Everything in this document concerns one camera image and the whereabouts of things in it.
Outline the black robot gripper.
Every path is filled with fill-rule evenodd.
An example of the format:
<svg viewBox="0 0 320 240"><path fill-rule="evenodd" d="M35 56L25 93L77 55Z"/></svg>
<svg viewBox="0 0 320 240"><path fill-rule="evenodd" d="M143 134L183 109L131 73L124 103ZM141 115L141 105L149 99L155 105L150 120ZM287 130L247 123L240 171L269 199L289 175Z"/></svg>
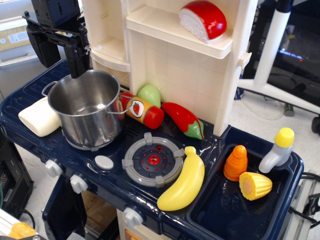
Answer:
<svg viewBox="0 0 320 240"><path fill-rule="evenodd" d="M57 45L64 52L73 79L80 77L90 68L87 30L79 21L81 11L77 0L33 0L33 11L24 11L26 32L39 61L49 68L60 60ZM64 39L56 33L66 33L79 38L79 43Z"/></svg>

